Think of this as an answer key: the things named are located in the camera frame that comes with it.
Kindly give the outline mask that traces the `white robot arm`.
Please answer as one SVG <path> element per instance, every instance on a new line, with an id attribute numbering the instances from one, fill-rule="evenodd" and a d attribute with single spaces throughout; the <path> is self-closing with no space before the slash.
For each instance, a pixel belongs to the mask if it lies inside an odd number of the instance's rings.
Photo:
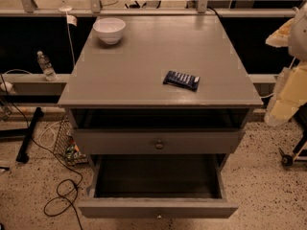
<path id="1" fill-rule="evenodd" d="M 266 44 L 287 47 L 289 55 L 298 60 L 296 67 L 280 72 L 267 106 L 265 123 L 277 127 L 287 123 L 307 103 L 307 5 L 295 8 L 295 17 L 271 34 Z"/>

